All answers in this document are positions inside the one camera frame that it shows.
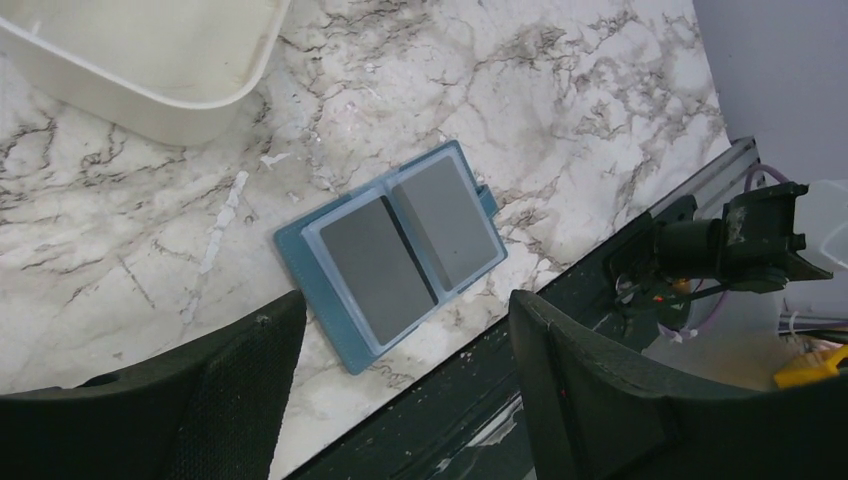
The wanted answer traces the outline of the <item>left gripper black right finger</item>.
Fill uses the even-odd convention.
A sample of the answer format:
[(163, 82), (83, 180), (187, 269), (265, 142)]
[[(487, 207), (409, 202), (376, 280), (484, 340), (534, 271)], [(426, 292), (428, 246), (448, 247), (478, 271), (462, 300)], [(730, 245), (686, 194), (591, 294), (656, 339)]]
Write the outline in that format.
[(847, 381), (757, 392), (649, 359), (516, 290), (545, 342), (520, 384), (540, 479), (843, 479)]

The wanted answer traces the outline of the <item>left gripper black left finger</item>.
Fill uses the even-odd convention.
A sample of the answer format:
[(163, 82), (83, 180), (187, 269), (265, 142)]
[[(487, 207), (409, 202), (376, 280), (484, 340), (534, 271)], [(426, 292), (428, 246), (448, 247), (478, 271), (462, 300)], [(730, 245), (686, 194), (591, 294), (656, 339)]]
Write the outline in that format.
[(302, 293), (73, 388), (1, 399), (5, 479), (265, 479), (306, 326)]

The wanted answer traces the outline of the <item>blue leather card holder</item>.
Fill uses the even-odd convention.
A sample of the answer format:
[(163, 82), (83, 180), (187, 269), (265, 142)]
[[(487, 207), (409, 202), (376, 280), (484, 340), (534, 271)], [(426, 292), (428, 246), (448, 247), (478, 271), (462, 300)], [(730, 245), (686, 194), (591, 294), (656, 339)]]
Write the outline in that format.
[(498, 210), (450, 140), (278, 229), (273, 242), (357, 375), (506, 259)]

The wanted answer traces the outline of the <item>grey card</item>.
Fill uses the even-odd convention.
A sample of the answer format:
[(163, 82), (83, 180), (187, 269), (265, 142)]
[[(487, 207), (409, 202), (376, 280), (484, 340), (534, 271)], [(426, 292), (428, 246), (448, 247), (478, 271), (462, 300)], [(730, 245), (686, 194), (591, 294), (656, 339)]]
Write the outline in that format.
[(491, 225), (455, 157), (422, 165), (392, 194), (443, 289), (458, 289), (500, 257)]

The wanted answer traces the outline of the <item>white oblong plastic tray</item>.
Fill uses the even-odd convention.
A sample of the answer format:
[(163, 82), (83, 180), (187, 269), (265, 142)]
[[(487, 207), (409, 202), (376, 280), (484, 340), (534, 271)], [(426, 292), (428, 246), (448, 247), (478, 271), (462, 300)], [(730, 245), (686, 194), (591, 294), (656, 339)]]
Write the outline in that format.
[(1, 49), (52, 97), (151, 140), (208, 142), (269, 61), (286, 1), (5, 1)]

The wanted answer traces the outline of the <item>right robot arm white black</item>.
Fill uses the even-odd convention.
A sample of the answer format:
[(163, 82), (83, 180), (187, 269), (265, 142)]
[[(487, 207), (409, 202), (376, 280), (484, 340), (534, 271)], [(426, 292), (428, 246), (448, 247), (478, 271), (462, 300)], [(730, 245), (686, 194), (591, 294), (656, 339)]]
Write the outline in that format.
[(651, 219), (608, 266), (627, 313), (830, 280), (847, 268), (847, 183), (785, 182), (737, 195), (718, 218)]

